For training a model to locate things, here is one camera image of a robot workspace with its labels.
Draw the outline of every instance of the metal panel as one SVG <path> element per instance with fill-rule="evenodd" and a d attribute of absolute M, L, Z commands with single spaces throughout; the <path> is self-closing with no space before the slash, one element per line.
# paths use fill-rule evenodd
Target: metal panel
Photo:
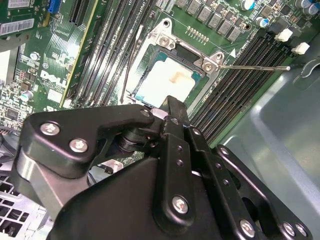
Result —
<path fill-rule="evenodd" d="M 299 62 L 320 53 L 320 36 Z M 320 69 L 283 73 L 221 141 L 320 239 Z"/>

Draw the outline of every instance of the capacitor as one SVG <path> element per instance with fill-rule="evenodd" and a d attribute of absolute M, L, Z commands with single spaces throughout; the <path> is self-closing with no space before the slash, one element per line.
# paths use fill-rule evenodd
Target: capacitor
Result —
<path fill-rule="evenodd" d="M 317 14 L 317 12 L 319 12 L 319 7 L 320 7 L 319 3 L 313 3 L 309 7 L 304 8 L 302 12 L 308 15 L 315 15 Z"/>
<path fill-rule="evenodd" d="M 310 0 L 296 0 L 294 4 L 298 9 L 306 9 L 310 7 L 311 1 Z"/>
<path fill-rule="evenodd" d="M 257 24 L 260 28 L 265 28 L 266 26 L 268 26 L 268 19 L 263 18 L 263 17 L 257 17 L 257 19 L 255 20 L 255 24 Z"/>
<path fill-rule="evenodd" d="M 244 11 L 251 10 L 255 7 L 256 2 L 254 0 L 242 0 L 241 9 Z"/>
<path fill-rule="evenodd" d="M 34 93 L 32 91 L 30 91 L 30 90 L 25 91 L 20 95 L 21 101 L 25 102 L 25 103 L 30 101 L 33 98 L 34 98 Z"/>
<path fill-rule="evenodd" d="M 35 51 L 33 51 L 33 52 L 30 53 L 30 58 L 32 60 L 34 60 L 34 61 L 38 61 L 40 59 L 40 54 L 35 52 Z"/>

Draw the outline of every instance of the motherboard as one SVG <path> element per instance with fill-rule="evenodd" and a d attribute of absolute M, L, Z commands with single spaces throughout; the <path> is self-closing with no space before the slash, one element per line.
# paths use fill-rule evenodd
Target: motherboard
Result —
<path fill-rule="evenodd" d="M 0 124 L 32 113 L 184 102 L 214 146 L 320 30 L 309 0 L 2 0 L 0 36 L 20 34 Z"/>

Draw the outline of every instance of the screw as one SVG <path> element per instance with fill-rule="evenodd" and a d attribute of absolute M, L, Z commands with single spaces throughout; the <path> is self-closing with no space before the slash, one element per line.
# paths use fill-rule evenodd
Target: screw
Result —
<path fill-rule="evenodd" d="M 186 214 L 189 210 L 187 202 L 180 196 L 175 196 L 172 199 L 174 209 L 180 214 Z"/>
<path fill-rule="evenodd" d="M 240 226 L 242 231 L 245 233 L 245 235 L 247 235 L 250 238 L 253 238 L 255 236 L 255 230 L 252 227 L 252 225 L 250 224 L 250 222 L 248 222 L 245 219 L 242 219 L 240 221 Z"/>
<path fill-rule="evenodd" d="M 88 144 L 81 140 L 81 139 L 73 139 L 70 143 L 69 146 L 72 151 L 76 153 L 84 153 L 85 151 L 88 150 Z"/>
<path fill-rule="evenodd" d="M 285 222 L 285 223 L 283 224 L 283 227 L 284 227 L 285 231 L 286 231 L 289 235 L 291 235 L 292 237 L 294 237 L 294 236 L 296 235 L 293 227 L 292 227 L 289 223 Z"/>
<path fill-rule="evenodd" d="M 140 112 L 142 113 L 143 116 L 150 117 L 150 113 L 148 112 L 148 110 L 143 109 Z"/>
<path fill-rule="evenodd" d="M 201 135 L 201 132 L 200 132 L 198 129 L 196 129 L 196 128 L 193 129 L 193 132 L 194 132 L 195 134 L 197 134 L 197 135 Z"/>
<path fill-rule="evenodd" d="M 300 224 L 296 224 L 295 226 L 303 236 L 307 236 L 306 230 Z"/>
<path fill-rule="evenodd" d="M 224 147 L 222 147 L 220 150 L 224 155 L 229 155 L 227 149 L 225 149 Z"/>
<path fill-rule="evenodd" d="M 212 63 L 210 63 L 210 62 L 206 62 L 206 63 L 204 64 L 204 70 L 205 70 L 206 72 L 212 71 L 213 68 L 214 68 L 214 66 L 213 66 Z"/>
<path fill-rule="evenodd" d="M 175 124 L 175 125 L 179 125 L 179 121 L 176 118 L 171 118 L 171 121 Z"/>
<path fill-rule="evenodd" d="M 162 47 L 168 47 L 168 45 L 170 43 L 169 38 L 163 36 L 160 38 L 159 43 L 160 43 L 160 46 L 162 46 Z"/>
<path fill-rule="evenodd" d="M 43 134 L 48 136 L 54 136 L 60 132 L 60 128 L 58 127 L 58 125 L 50 122 L 42 124 L 40 130 Z"/>

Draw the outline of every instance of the white label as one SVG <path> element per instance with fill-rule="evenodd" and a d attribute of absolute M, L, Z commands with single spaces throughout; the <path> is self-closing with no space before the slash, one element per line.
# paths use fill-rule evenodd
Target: white label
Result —
<path fill-rule="evenodd" d="M 10 34 L 18 32 L 25 29 L 31 29 L 34 26 L 35 19 L 28 19 L 22 21 L 15 21 L 1 24 L 0 26 L 0 36 L 4 34 Z"/>
<path fill-rule="evenodd" d="M 60 103 L 62 99 L 62 93 L 50 89 L 48 92 L 48 99 Z"/>
<path fill-rule="evenodd" d="M 8 9 L 29 7 L 30 0 L 9 0 Z"/>

